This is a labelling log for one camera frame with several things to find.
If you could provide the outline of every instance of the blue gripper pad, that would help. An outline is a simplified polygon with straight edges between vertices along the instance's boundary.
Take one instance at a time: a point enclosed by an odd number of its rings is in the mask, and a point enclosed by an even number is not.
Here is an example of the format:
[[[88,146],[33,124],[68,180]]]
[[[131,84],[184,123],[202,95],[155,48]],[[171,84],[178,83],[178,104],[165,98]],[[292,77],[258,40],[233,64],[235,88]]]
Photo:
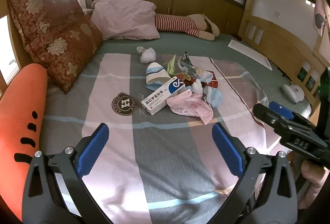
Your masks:
[[[275,101],[270,102],[269,108],[272,111],[276,112],[277,114],[283,116],[287,120],[292,120],[294,118],[292,112],[289,109],[281,106],[280,104],[276,103]]]
[[[242,154],[240,154],[240,151],[245,150],[244,145],[238,138],[229,135],[219,123],[214,124],[212,127],[212,138],[230,172],[240,178],[243,175],[245,168],[245,160]]]
[[[109,139],[109,127],[101,124],[97,133],[93,135],[77,162],[77,174],[82,178],[90,173],[102,149]]]

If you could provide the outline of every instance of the pink tissue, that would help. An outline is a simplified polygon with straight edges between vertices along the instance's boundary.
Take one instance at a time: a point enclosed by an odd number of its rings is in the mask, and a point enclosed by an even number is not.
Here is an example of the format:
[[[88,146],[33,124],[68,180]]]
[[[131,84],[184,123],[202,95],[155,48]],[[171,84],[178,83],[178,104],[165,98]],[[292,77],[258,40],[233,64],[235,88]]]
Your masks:
[[[191,89],[166,100],[171,111],[180,115],[200,117],[205,125],[213,118],[213,110],[202,99],[202,95],[193,94]]]

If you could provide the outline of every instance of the red and white striped fabric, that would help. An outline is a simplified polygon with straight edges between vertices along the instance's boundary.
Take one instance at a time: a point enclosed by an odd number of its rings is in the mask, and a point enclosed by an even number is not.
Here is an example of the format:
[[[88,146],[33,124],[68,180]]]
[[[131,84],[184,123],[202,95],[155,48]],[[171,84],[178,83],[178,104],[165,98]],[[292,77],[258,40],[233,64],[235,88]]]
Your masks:
[[[188,16],[156,14],[155,25],[158,31],[185,32],[188,35],[199,37],[197,24]]]

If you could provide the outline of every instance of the wooden bed frame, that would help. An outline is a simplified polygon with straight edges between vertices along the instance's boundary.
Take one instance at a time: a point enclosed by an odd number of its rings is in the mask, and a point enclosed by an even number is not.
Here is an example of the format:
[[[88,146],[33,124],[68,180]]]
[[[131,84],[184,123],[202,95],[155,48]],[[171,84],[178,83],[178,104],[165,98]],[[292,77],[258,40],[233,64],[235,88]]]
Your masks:
[[[7,0],[0,0],[1,4],[7,4]],[[0,18],[7,16],[9,35],[11,44],[13,47],[14,55],[16,58],[19,70],[21,70],[26,65],[32,63],[30,55],[24,50],[21,37],[18,30],[16,29],[12,17],[10,15],[10,10],[7,5],[0,6]],[[3,94],[7,89],[7,83],[0,72],[0,94]]]
[[[291,32],[270,21],[252,16],[253,3],[254,0],[246,1],[238,35],[249,45],[255,47],[260,53],[268,57],[294,84],[299,85],[303,89],[305,97],[311,103],[312,110],[314,111],[319,104],[319,100],[315,99],[313,94],[320,84],[320,79],[318,79],[311,91],[306,88],[305,84],[313,70],[317,70],[322,74],[326,68],[326,63],[317,58],[308,45]],[[261,29],[263,30],[263,34],[258,43],[255,40],[258,31]],[[319,48],[321,41],[322,37],[318,36],[316,48]],[[304,61],[309,62],[311,68],[304,81],[301,82],[297,78],[297,75]]]

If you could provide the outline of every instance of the white board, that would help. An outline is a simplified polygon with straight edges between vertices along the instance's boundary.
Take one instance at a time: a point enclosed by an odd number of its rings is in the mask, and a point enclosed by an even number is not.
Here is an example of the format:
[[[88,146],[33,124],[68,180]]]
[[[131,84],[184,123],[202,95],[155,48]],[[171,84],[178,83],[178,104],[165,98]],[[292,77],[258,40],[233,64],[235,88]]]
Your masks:
[[[248,56],[249,58],[252,58],[253,60],[270,69],[271,71],[273,70],[268,61],[268,58],[260,54],[259,52],[251,49],[250,47],[247,47],[235,40],[231,40],[228,47]]]

